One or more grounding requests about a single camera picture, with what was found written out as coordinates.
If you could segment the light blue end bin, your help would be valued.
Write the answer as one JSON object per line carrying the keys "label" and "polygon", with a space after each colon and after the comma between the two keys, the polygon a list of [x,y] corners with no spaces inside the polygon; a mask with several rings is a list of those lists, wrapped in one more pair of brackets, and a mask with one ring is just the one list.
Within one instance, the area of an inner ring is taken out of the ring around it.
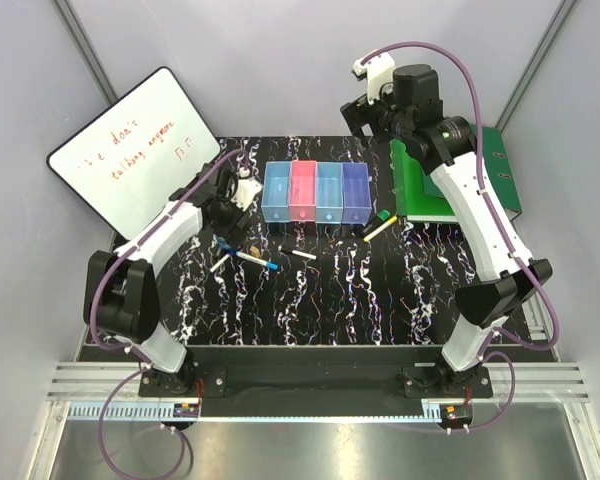
{"label": "light blue end bin", "polygon": [[290,161],[272,161],[266,164],[261,200],[261,211],[265,222],[288,223],[291,221],[290,178]]}

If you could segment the purple storage bin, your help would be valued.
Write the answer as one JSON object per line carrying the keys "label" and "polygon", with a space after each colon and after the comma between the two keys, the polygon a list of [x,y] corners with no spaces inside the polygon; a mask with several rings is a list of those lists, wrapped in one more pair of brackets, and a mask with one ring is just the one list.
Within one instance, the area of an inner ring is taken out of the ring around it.
{"label": "purple storage bin", "polygon": [[343,163],[342,222],[364,225],[371,214],[369,172],[365,163]]}

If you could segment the pink storage bin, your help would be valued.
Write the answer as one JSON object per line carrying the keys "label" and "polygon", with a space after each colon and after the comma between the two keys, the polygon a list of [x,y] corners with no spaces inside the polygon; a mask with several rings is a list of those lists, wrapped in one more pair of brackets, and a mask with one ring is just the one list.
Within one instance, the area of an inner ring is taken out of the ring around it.
{"label": "pink storage bin", "polygon": [[292,221],[316,220],[316,167],[314,160],[291,162],[289,209]]}

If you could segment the green lever arch binder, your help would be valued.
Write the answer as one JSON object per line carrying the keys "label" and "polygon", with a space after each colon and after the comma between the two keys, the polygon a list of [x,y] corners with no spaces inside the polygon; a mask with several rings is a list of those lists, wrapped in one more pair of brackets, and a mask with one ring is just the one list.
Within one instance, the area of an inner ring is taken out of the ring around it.
{"label": "green lever arch binder", "polygon": [[[522,213],[522,208],[501,131],[484,127],[483,136],[484,171],[508,218],[514,220]],[[423,173],[420,164],[406,153],[405,146],[392,140],[390,149],[398,215],[412,223],[456,224],[452,208],[442,192],[431,177]]]}

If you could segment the light blue storage bin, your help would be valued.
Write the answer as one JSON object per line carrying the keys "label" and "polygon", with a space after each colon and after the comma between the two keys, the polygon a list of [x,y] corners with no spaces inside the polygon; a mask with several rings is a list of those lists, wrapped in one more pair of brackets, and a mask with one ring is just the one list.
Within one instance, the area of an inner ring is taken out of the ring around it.
{"label": "light blue storage bin", "polygon": [[316,169],[316,222],[340,224],[344,211],[343,170],[339,162],[318,162]]}

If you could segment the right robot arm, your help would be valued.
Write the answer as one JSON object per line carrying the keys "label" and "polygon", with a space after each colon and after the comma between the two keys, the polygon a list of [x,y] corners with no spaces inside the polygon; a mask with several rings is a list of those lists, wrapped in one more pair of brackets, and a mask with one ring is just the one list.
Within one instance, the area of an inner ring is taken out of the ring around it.
{"label": "right robot arm", "polygon": [[437,72],[426,64],[398,67],[387,54],[357,60],[354,76],[367,91],[342,106],[357,138],[369,126],[377,142],[397,140],[449,203],[469,244],[478,279],[458,289],[460,316],[435,364],[423,370],[422,388],[446,396],[466,389],[489,339],[552,275],[517,237],[490,183],[478,139],[467,120],[447,117]]}

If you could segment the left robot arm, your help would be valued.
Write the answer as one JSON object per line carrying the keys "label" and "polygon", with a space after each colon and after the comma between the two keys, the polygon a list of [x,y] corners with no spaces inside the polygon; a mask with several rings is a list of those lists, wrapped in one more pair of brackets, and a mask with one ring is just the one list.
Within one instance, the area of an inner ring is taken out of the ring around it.
{"label": "left robot arm", "polygon": [[205,165],[136,237],[114,251],[95,252],[88,261],[83,307],[91,336],[112,336],[117,346],[138,354],[170,393],[188,394],[196,383],[194,357],[162,322],[157,278],[180,247],[203,231],[220,249],[239,249],[262,190],[246,169]]}

